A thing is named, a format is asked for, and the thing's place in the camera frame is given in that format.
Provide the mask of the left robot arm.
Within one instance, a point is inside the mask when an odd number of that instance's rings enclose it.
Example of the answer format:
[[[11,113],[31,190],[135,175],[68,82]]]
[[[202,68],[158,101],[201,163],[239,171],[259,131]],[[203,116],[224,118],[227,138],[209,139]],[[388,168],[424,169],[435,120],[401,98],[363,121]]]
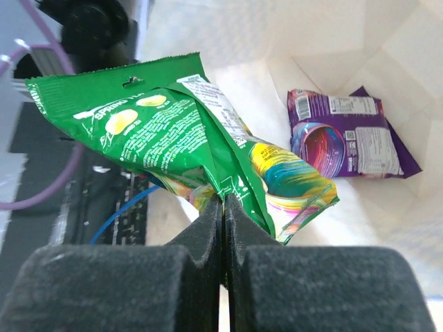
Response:
[[[21,1],[45,45],[16,39],[1,59],[12,83],[139,62],[151,1]]]

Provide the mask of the green snack packet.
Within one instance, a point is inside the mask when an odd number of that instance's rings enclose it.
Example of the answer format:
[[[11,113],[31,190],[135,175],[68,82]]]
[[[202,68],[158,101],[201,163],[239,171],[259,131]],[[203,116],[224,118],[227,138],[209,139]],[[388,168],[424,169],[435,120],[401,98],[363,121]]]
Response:
[[[198,210],[233,195],[279,243],[338,202],[331,180],[248,130],[196,53],[25,84],[70,138]]]

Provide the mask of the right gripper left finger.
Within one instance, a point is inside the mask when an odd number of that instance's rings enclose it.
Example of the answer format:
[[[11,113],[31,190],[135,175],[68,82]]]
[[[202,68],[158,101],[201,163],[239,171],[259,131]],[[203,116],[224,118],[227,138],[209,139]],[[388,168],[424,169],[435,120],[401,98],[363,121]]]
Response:
[[[46,246],[25,261],[2,331],[216,331],[222,202],[162,246]]]

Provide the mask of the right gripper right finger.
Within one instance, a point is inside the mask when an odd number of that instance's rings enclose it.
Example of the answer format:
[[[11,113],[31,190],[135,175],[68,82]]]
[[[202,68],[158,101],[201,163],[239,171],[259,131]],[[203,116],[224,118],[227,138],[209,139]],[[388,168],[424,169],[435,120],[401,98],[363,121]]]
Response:
[[[232,331],[434,331],[409,263],[375,246],[283,246],[225,200]]]

